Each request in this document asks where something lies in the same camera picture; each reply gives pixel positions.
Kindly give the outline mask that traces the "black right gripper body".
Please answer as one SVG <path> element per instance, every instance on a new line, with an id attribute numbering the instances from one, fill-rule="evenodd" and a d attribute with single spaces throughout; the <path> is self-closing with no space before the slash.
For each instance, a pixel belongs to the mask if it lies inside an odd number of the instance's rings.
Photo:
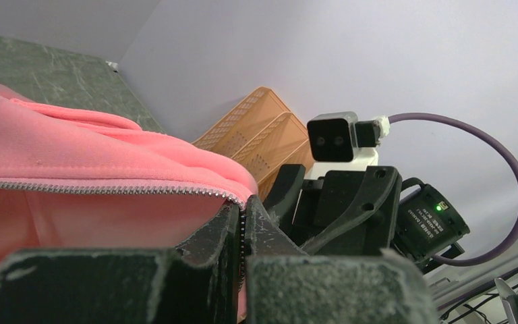
<path id="1" fill-rule="evenodd" d="M 453 260 L 465 252 L 458 241 L 470 229 L 433 186 L 418 178 L 403 180 L 402 191 L 413 187 L 417 189 L 400 200 L 391 248 L 427 274 L 442 265 L 434 256 Z"/>

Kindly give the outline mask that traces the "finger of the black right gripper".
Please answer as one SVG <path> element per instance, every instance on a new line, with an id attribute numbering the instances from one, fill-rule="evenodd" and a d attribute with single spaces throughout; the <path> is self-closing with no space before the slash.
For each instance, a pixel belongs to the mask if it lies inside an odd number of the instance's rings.
<path id="1" fill-rule="evenodd" d="M 284 164 L 280 167 L 263 200 L 263 207 L 275 224 L 281 224 L 296 206 L 305 174 L 306 168 L 302 164 Z"/>
<path id="2" fill-rule="evenodd" d="M 391 166 L 304 180 L 289 236 L 309 255 L 378 256 L 395 236 L 401 183 Z"/>

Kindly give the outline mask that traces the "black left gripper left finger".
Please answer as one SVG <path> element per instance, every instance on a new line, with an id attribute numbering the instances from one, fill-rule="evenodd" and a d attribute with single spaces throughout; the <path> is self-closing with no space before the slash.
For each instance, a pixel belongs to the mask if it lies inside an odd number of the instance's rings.
<path id="1" fill-rule="evenodd" d="M 0 323 L 235 323 L 240 211 L 171 248 L 32 249 L 0 263 Z"/>

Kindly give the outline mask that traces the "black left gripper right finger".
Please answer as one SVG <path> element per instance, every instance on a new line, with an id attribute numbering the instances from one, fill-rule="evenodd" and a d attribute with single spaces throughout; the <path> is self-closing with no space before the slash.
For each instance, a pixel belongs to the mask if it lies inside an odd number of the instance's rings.
<path id="1" fill-rule="evenodd" d="M 271 220 L 257 196 L 246 206 L 247 323 L 437 323 L 418 268 L 394 251 L 309 256 Z"/>

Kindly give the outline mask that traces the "pink zip-up jacket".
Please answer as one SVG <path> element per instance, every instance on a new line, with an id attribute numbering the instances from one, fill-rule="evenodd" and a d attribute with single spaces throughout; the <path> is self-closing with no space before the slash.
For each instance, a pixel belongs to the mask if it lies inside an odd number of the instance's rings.
<path id="1" fill-rule="evenodd" d="M 171 248 L 257 193 L 234 160 L 0 85 L 0 263 L 32 249 Z"/>

